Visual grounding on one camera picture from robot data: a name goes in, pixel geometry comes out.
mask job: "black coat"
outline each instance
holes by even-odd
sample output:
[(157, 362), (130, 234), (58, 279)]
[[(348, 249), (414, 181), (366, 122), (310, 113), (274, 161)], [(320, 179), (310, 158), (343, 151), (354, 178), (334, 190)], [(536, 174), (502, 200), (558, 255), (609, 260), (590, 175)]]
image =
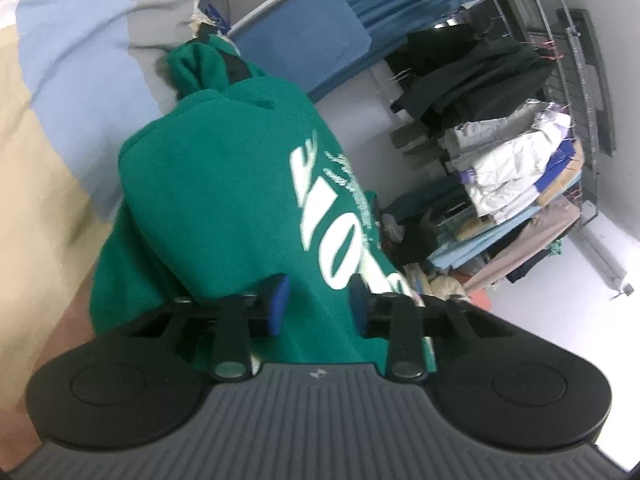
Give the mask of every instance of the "black coat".
[[(511, 38), (473, 41), (466, 27), (458, 27), (449, 27), (448, 37), (440, 32), (447, 29), (437, 29), (419, 33), (420, 41), (409, 38), (405, 56), (415, 72), (434, 70), (417, 79), (393, 110), (404, 108), (436, 129), (506, 117), (535, 96), (554, 68), (529, 45)], [(463, 57), (436, 67), (456, 54)]]

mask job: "gray ribbed surface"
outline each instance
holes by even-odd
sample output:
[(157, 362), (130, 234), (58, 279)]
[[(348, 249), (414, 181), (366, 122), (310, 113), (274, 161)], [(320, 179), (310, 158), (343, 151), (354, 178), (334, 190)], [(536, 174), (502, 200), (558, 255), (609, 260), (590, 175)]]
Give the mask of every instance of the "gray ribbed surface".
[(478, 444), (416, 386), (372, 365), (265, 365), (215, 388), (198, 416), (146, 447), (91, 454), (43, 446), (16, 480), (609, 480), (591, 446), (531, 456)]

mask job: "bed sheet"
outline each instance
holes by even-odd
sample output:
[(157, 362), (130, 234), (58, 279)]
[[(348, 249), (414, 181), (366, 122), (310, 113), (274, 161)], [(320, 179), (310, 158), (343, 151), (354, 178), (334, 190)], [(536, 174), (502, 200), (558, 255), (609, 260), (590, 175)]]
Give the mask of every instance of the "bed sheet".
[(116, 156), (175, 105), (164, 56), (206, 20), (197, 2), (0, 0), (0, 409), (20, 411), (38, 360), (91, 337)]

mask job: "round black pad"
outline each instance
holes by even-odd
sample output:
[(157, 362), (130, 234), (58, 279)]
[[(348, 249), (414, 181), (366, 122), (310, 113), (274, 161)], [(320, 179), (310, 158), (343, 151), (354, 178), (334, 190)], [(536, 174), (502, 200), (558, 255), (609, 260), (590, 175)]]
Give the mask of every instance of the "round black pad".
[(520, 406), (547, 406), (566, 391), (561, 374), (548, 366), (517, 364), (498, 370), (491, 379), (495, 392)]
[(480, 340), (438, 366), (432, 391), (442, 414), (482, 442), (525, 452), (593, 440), (611, 406), (602, 373), (534, 336), (509, 339)]
[(81, 449), (147, 444), (197, 409), (199, 374), (157, 340), (96, 339), (44, 365), (27, 387), (27, 410), (44, 440)]

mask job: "green hoodie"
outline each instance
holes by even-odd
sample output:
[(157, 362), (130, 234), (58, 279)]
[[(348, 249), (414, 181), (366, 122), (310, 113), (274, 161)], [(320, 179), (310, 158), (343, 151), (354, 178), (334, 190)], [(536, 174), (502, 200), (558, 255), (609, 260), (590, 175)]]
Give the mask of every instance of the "green hoodie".
[(356, 272), (373, 292), (408, 286), (380, 251), (349, 162), (295, 85), (242, 63), (249, 78), (230, 84), (229, 55), (214, 35), (172, 51), (184, 98), (120, 150), (125, 198), (95, 274), (94, 327), (282, 272), (290, 277), (282, 334), (254, 342), (261, 358), (383, 370), (386, 341), (358, 336), (346, 287)]

